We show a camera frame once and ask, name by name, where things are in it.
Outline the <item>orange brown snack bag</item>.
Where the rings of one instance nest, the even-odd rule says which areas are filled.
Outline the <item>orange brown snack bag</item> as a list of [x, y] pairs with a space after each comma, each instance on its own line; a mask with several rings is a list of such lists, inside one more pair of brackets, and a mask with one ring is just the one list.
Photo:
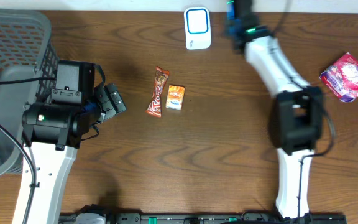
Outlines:
[[156, 67], [155, 81], [154, 81], [154, 91], [152, 95], [151, 102], [146, 109], [146, 113], [155, 117], [160, 118], [162, 116], [162, 104], [161, 104], [161, 94], [168, 80], [170, 72], [168, 70], [163, 70], [160, 67]]

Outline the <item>small orange box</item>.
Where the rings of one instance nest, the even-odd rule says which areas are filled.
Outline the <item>small orange box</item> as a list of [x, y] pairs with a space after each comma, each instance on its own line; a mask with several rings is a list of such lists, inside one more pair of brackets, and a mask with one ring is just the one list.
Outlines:
[[184, 95], [185, 95], [185, 87], [169, 85], [167, 101], [165, 104], [166, 108], [174, 109], [174, 110], [181, 110]]

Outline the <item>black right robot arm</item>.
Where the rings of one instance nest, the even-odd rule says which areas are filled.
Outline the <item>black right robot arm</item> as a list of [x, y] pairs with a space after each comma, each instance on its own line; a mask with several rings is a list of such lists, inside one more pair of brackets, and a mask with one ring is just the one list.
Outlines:
[[311, 223], [308, 179], [322, 132], [322, 92], [291, 65], [275, 32], [260, 24], [252, 10], [252, 1], [227, 2], [227, 33], [273, 99], [268, 136], [278, 154], [275, 207], [279, 217], [286, 223]]

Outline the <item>white barcode scanner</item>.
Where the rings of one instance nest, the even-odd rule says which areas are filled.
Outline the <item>white barcode scanner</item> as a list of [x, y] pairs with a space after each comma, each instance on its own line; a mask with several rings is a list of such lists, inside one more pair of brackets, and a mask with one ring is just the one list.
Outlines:
[[207, 49], [211, 46], [211, 22], [205, 7], [189, 7], [183, 13], [186, 48]]

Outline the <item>grey plastic mesh basket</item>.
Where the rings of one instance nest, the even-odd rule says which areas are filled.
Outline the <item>grey plastic mesh basket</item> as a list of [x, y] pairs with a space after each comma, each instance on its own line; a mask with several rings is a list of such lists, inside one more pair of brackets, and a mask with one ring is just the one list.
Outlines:
[[[22, 115], [55, 86], [52, 26], [37, 11], [0, 9], [0, 125], [22, 144]], [[22, 153], [0, 131], [0, 176], [22, 172]]]

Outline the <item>red purple snack pack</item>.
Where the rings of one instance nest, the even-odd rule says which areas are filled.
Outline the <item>red purple snack pack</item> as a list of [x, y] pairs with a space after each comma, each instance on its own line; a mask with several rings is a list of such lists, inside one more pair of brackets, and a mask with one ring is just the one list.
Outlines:
[[319, 79], [344, 103], [358, 98], [358, 60], [349, 52], [322, 72]]

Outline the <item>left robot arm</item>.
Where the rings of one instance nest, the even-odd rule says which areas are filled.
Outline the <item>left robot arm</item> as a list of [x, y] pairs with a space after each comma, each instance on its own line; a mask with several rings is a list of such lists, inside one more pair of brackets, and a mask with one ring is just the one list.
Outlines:
[[22, 115], [24, 159], [13, 223], [57, 223], [83, 135], [126, 110], [100, 65], [61, 60], [50, 101]]

